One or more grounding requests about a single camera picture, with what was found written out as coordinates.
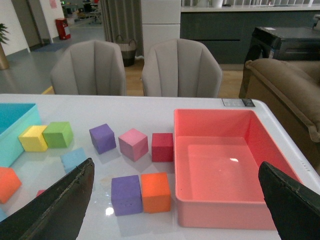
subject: dark gray cabinet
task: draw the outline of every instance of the dark gray cabinet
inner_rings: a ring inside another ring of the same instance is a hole
[[[182,12],[180,37],[207,46],[219,64],[244,64],[255,27],[312,27],[320,11]]]

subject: green cube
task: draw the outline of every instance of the green cube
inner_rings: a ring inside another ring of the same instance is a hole
[[[67,148],[74,134],[68,121],[51,122],[43,131],[43,137],[48,145],[48,148]]]

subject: wooden floor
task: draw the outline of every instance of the wooden floor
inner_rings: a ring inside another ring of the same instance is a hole
[[[134,65],[125,67],[126,94],[127,96],[143,96],[141,73],[144,67],[144,59],[138,58]],[[237,99],[242,82],[242,71],[223,71],[223,79],[218,94],[219,98]],[[52,87],[49,87],[43,94],[55,94]]]

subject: light blue cube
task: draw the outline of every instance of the light blue cube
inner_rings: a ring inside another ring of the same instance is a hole
[[[66,174],[87,159],[85,150],[80,147],[60,156]]]

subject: pink paper on wall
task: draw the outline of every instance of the pink paper on wall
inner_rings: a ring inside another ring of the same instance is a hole
[[[56,9],[57,8],[57,2],[56,0],[49,0],[50,1],[50,6],[52,9]]]

